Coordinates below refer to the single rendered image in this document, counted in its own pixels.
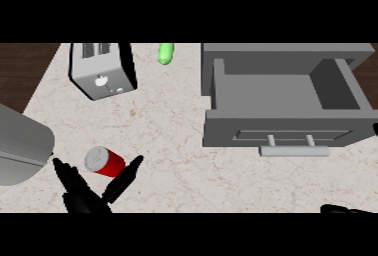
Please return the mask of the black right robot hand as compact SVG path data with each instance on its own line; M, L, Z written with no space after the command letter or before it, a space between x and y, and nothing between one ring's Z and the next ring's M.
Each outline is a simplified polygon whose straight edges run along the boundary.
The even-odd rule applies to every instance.
M332 204L323 204L320 206L320 212L322 213L363 213L363 210L348 209L344 206L338 206Z

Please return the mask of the silver toaster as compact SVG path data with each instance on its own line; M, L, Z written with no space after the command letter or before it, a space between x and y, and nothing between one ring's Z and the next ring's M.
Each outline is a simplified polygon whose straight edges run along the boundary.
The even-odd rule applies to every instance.
M130 43L72 43L68 77L96 101L137 89Z

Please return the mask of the grey drawer cabinet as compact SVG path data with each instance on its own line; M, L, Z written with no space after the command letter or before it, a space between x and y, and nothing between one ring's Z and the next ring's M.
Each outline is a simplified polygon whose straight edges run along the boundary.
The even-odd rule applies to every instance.
M226 110L367 109L353 70L372 54L367 43L204 43L201 93Z

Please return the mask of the green cucumber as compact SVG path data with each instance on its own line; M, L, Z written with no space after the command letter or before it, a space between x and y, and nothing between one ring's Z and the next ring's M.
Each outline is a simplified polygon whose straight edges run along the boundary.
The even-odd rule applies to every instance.
M156 59L162 65L167 65L173 60L174 44L161 43L158 48Z

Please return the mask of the red can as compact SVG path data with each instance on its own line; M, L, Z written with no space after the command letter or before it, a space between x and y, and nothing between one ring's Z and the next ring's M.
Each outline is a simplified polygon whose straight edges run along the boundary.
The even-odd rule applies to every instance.
M103 146L87 152L84 165L88 171L113 178L125 168L124 158Z

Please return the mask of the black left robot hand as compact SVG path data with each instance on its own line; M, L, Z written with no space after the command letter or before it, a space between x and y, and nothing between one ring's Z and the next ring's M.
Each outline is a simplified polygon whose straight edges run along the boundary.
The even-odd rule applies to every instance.
M59 158L53 159L54 172L65 188L63 204L69 213L110 213L108 204L116 201L133 183L142 162L143 156L139 155L109 182L102 195L97 195L90 189L77 167L63 163Z

